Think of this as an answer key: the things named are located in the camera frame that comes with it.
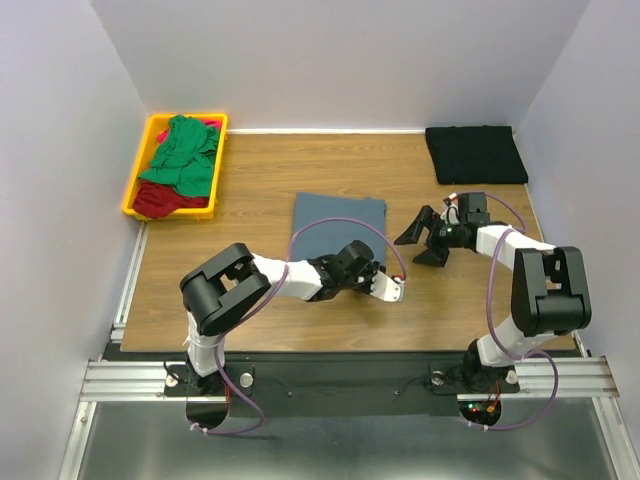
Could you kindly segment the blue-grey t-shirt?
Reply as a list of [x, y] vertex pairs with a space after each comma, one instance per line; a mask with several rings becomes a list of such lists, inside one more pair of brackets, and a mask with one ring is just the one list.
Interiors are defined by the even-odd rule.
[[[326, 218], [351, 218], [385, 232], [386, 202], [382, 199], [327, 196], [298, 192], [293, 212], [292, 232]], [[294, 242], [291, 260], [301, 261], [337, 254], [353, 240], [364, 242], [374, 260], [386, 263], [386, 243], [360, 224], [345, 221], [325, 222], [301, 233]]]

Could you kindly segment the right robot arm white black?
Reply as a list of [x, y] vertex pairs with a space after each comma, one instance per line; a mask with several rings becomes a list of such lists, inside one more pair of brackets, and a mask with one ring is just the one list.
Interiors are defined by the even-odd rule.
[[[541, 355], [542, 344], [586, 328], [592, 318], [581, 251], [534, 240], [523, 228], [492, 220], [491, 198], [467, 191], [446, 197], [442, 212], [425, 205], [395, 240], [398, 245], [424, 243], [413, 261], [429, 267], [445, 266], [455, 248], [490, 258], [488, 332], [468, 346], [460, 366], [461, 381], [472, 390], [505, 380], [516, 362]], [[492, 292], [499, 265], [512, 273], [511, 298], [509, 316], [496, 324]]]

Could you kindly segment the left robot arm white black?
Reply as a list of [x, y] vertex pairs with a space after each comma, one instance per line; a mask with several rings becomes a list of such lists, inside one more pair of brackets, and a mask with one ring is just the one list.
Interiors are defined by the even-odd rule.
[[403, 288], [360, 240], [299, 261], [265, 258], [234, 243], [180, 282], [188, 318], [187, 384], [202, 394], [215, 392], [222, 384], [225, 336], [275, 296], [321, 302], [352, 290], [391, 303], [402, 299]]

